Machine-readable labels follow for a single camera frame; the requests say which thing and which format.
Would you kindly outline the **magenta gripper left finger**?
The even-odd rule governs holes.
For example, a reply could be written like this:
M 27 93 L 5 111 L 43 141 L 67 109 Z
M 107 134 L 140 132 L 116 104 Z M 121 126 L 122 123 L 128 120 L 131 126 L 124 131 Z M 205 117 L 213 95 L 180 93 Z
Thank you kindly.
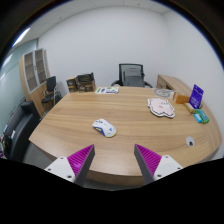
M 68 157 L 58 157 L 46 168 L 46 171 L 82 186 L 94 156 L 94 145 L 90 145 Z

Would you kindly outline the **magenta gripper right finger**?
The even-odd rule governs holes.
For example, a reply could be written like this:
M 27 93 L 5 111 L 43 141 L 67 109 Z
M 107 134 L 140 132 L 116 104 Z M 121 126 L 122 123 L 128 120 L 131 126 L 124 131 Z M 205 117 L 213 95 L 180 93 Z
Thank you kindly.
M 134 155 L 145 184 L 152 183 L 182 169 L 171 156 L 161 156 L 154 151 L 136 144 Z

